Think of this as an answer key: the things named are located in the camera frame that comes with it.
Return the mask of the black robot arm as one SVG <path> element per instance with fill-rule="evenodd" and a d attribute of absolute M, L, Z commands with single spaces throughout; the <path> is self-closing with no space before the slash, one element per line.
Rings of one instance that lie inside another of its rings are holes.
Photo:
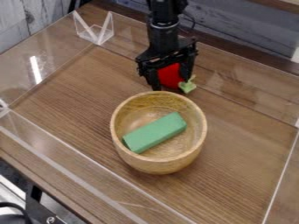
<path fill-rule="evenodd" d="M 188 94 L 196 88 L 192 69 L 197 56 L 196 38 L 178 37 L 178 15 L 185 13 L 188 0 L 145 1 L 149 46 L 134 58 L 138 75 L 153 91 L 180 89 Z"/>

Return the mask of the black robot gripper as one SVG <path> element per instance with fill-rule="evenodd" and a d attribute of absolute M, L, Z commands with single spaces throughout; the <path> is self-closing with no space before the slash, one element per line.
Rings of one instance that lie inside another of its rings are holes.
<path fill-rule="evenodd" d="M 161 90 L 157 70 L 173 63 L 180 64 L 180 76 L 186 82 L 192 76 L 194 57 L 197 56 L 196 38 L 180 38 L 178 46 L 166 53 L 157 52 L 152 47 L 134 58 L 137 72 L 144 76 L 153 91 Z"/>

